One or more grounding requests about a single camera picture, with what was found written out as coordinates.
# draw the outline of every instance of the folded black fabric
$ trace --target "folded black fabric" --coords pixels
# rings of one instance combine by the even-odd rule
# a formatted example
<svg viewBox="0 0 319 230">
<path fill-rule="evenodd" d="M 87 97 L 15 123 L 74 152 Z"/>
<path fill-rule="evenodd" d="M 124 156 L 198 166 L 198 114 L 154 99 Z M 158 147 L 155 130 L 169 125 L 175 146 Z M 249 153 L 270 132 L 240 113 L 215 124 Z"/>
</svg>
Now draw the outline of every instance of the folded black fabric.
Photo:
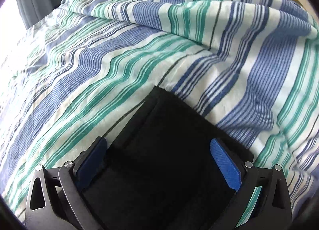
<svg viewBox="0 0 319 230">
<path fill-rule="evenodd" d="M 222 130 L 155 87 L 83 191 L 88 207 L 109 230 L 209 229 L 235 194 L 210 154 L 213 138 L 252 160 Z"/>
</svg>

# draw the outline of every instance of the bed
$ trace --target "bed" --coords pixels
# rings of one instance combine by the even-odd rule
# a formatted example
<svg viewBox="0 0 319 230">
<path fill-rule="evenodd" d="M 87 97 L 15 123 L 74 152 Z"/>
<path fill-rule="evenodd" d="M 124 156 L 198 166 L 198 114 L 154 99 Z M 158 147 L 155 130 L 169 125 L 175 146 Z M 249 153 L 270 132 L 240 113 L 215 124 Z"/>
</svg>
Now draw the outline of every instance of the bed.
<svg viewBox="0 0 319 230">
<path fill-rule="evenodd" d="M 24 221 L 35 167 L 111 145 L 159 86 L 280 164 L 296 215 L 318 188 L 318 43 L 291 0 L 62 0 L 1 65 L 0 192 Z"/>
</svg>

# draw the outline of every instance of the metal screw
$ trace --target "metal screw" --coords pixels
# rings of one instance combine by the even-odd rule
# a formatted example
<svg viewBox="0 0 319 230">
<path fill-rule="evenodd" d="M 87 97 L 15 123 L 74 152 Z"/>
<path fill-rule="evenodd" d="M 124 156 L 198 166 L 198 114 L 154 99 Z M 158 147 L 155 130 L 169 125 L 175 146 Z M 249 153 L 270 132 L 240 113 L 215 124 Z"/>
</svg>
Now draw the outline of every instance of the metal screw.
<svg viewBox="0 0 319 230">
<path fill-rule="evenodd" d="M 65 168 L 70 168 L 72 165 L 73 165 L 73 162 L 68 161 L 68 162 L 66 162 L 66 163 L 64 164 L 64 167 L 65 167 Z"/>
<path fill-rule="evenodd" d="M 276 164 L 276 165 L 275 165 L 275 169 L 276 169 L 277 171 L 281 171 L 281 166 L 280 166 L 279 164 Z"/>
<path fill-rule="evenodd" d="M 245 166 L 247 168 L 251 168 L 253 166 L 253 164 L 251 162 L 245 162 Z"/>
<path fill-rule="evenodd" d="M 38 172 L 38 171 L 42 170 L 42 167 L 43 167 L 43 165 L 39 164 L 36 166 L 35 170 Z"/>
</svg>

